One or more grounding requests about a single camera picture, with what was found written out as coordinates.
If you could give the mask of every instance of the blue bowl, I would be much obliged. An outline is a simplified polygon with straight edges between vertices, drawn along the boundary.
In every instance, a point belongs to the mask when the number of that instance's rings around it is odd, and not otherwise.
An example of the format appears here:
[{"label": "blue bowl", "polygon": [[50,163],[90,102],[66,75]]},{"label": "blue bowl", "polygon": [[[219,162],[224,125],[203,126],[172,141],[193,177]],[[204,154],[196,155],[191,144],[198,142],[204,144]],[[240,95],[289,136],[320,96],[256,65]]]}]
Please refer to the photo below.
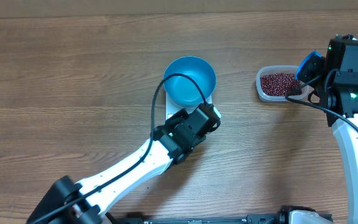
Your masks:
[{"label": "blue bowl", "polygon": [[[216,74],[213,67],[204,59],[194,56],[174,60],[166,69],[164,78],[174,73],[182,73],[194,79],[205,98],[216,87]],[[176,104],[182,107],[197,106],[202,97],[194,84],[185,77],[172,77],[164,83],[164,89]]]}]

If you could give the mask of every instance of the wooden table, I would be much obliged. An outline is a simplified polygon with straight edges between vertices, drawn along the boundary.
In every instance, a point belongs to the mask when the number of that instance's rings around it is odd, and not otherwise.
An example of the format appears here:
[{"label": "wooden table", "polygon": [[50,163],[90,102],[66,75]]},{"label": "wooden table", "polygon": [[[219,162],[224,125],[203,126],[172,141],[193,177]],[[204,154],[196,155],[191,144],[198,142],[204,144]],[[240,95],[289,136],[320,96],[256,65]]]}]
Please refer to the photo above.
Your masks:
[{"label": "wooden table", "polygon": [[[345,222],[342,161],[324,113],[262,103],[255,76],[325,54],[348,32],[358,38],[358,10],[0,20],[0,223],[24,223],[60,177],[77,181],[136,150],[158,81],[184,55],[214,67],[222,125],[112,214],[238,217],[294,204]],[[159,124],[164,93],[157,103]]]}]

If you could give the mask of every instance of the scale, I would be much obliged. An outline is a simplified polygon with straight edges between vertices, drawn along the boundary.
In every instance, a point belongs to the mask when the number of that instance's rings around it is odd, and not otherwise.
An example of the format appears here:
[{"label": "scale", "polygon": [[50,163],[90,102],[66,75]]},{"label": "scale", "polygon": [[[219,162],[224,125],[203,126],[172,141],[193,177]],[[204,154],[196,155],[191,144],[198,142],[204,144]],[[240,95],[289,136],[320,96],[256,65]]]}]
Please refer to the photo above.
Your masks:
[{"label": "scale", "polygon": [[[206,101],[208,103],[212,103],[212,95],[206,98]],[[168,96],[168,94],[165,94],[165,120],[170,118],[172,115],[174,115],[176,112],[180,111],[183,107],[177,105],[172,101],[172,99]],[[185,108],[187,113],[193,112],[197,106],[191,107],[191,108]]]}]

